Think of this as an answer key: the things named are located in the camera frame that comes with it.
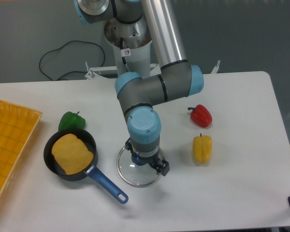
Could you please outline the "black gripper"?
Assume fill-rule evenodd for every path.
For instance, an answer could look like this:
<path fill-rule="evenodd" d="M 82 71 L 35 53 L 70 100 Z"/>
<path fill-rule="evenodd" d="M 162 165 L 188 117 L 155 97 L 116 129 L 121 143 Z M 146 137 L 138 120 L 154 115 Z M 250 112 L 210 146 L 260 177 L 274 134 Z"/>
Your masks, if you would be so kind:
<path fill-rule="evenodd" d="M 133 144 L 133 140 L 129 138 L 125 142 L 125 149 L 130 151 L 131 160 L 138 166 L 148 164 L 151 168 L 156 171 L 157 175 L 167 175 L 170 170 L 169 162 L 160 159 L 160 147 L 157 145 L 151 151 L 140 151 L 137 150 Z"/>

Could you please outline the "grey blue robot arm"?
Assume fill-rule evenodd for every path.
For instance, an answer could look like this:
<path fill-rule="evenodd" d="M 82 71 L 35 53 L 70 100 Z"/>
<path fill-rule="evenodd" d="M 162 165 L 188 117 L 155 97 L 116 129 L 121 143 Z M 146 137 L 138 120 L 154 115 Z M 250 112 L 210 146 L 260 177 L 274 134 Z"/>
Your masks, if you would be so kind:
<path fill-rule="evenodd" d="M 204 86 L 200 68 L 188 62 L 171 1 L 77 0 L 74 5 L 85 24 L 105 21 L 132 161 L 166 175 L 170 167 L 160 158 L 161 122 L 153 106 L 197 94 Z"/>

